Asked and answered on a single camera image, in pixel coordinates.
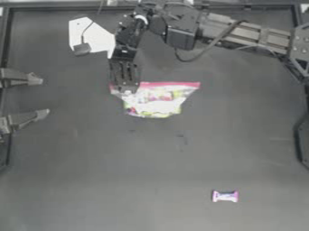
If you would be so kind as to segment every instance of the colorful snack bag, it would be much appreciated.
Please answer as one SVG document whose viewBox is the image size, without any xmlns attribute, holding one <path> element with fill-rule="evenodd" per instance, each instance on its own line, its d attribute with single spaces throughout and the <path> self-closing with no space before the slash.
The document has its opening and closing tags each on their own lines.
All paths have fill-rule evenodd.
<svg viewBox="0 0 309 231">
<path fill-rule="evenodd" d="M 181 104 L 200 88 L 200 82 L 142 82 L 135 94 L 111 94 L 125 101 L 126 113 L 142 118 L 168 118 L 181 113 Z"/>
</svg>

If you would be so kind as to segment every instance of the robotic arm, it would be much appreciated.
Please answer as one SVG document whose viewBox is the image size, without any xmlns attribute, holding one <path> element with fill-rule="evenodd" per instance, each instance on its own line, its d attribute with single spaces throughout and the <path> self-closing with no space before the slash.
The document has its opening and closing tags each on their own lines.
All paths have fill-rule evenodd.
<svg viewBox="0 0 309 231">
<path fill-rule="evenodd" d="M 214 46 L 260 51 L 279 58 L 297 79 L 305 84 L 308 82 L 309 24 L 285 32 L 237 21 L 225 15 L 205 13 L 182 3 L 157 5 L 150 2 L 139 3 L 118 25 L 117 47 L 109 62 L 111 84 L 121 92 L 134 93 L 139 87 L 141 76 L 134 58 L 148 30 L 176 49 L 180 61 L 197 60 Z M 204 51 L 186 60 L 178 50 L 192 51 L 197 41 L 206 44 Z"/>
</svg>

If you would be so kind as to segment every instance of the snack bag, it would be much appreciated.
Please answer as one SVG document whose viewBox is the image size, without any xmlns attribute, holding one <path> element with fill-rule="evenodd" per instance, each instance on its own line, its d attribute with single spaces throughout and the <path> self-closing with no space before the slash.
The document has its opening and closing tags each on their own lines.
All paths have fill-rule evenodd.
<svg viewBox="0 0 309 231">
<path fill-rule="evenodd" d="M 135 94 L 111 94 L 125 102 L 126 113 L 142 118 L 168 118 L 181 113 L 181 104 L 200 88 L 200 82 L 142 82 Z"/>
</svg>

